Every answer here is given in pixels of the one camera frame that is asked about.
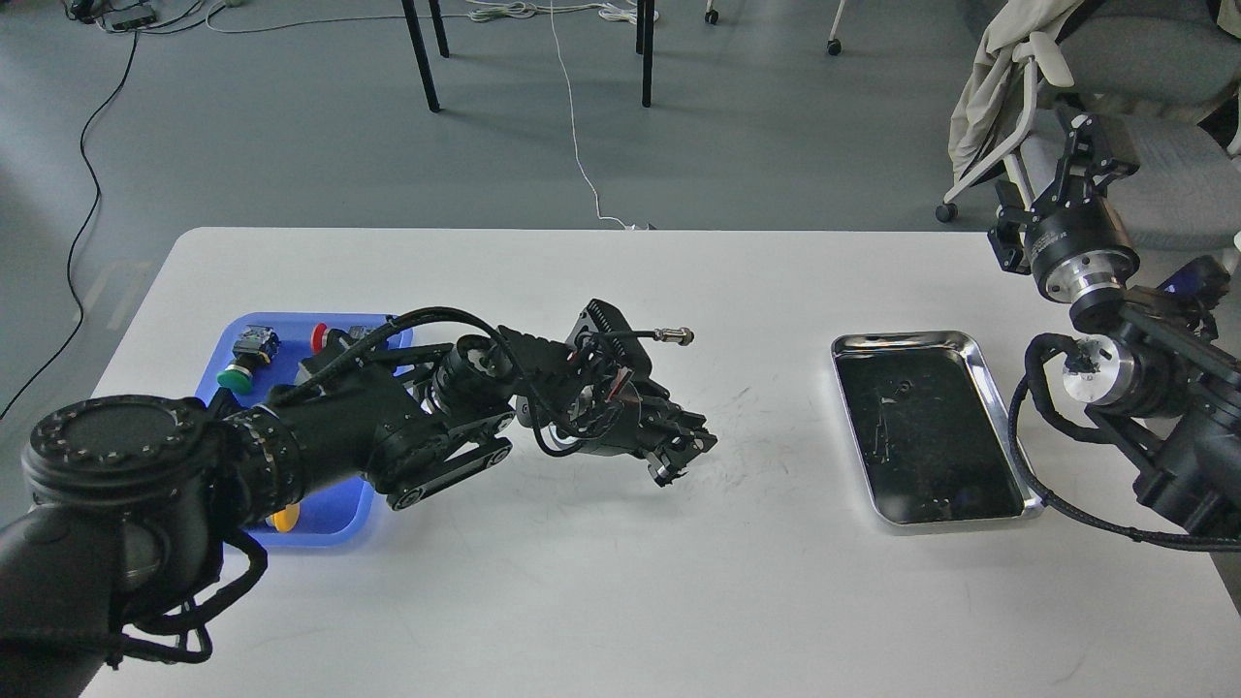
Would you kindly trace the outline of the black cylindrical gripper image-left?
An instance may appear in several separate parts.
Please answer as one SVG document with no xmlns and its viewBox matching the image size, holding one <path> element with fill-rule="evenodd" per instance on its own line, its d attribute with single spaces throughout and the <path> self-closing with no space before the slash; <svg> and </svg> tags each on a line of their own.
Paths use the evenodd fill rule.
<svg viewBox="0 0 1241 698">
<path fill-rule="evenodd" d="M 706 421 L 654 380 L 635 380 L 633 374 L 606 378 L 578 389 L 553 416 L 553 455 L 647 460 L 652 479 L 663 488 L 717 445 L 717 437 L 705 431 Z"/>
</svg>

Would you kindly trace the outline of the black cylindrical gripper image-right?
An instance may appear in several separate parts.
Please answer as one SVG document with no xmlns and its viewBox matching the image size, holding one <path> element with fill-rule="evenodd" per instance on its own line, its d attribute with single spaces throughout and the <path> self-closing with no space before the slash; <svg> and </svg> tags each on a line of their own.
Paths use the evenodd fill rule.
<svg viewBox="0 0 1241 698">
<path fill-rule="evenodd" d="M 1030 216 L 997 207 L 987 238 L 1004 272 L 1033 274 L 1037 292 L 1055 303 L 1073 303 L 1100 288 L 1122 288 L 1140 261 L 1126 226 L 1104 200 L 1109 185 L 1139 171 L 1139 156 L 1119 116 L 1057 107 L 1066 134 L 1052 178 L 1052 212 Z M 1021 235 L 1025 229 L 1024 243 Z"/>
</svg>

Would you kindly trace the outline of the black robot arm image-left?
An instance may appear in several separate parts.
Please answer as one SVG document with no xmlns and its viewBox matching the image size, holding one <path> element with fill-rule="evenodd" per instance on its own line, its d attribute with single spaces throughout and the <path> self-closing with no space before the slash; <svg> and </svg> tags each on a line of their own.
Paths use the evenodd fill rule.
<svg viewBox="0 0 1241 698">
<path fill-rule="evenodd" d="M 32 505 L 2 529 L 2 694 L 76 697 L 127 657 L 204 663 L 208 621 L 266 574 L 248 527 L 354 477 L 402 510 L 505 460 L 510 424 L 670 486 L 716 437 L 652 380 L 647 339 L 694 333 L 633 330 L 606 301 L 563 342 L 427 306 L 326 332 L 248 409 L 114 395 L 46 415 L 21 456 Z"/>
</svg>

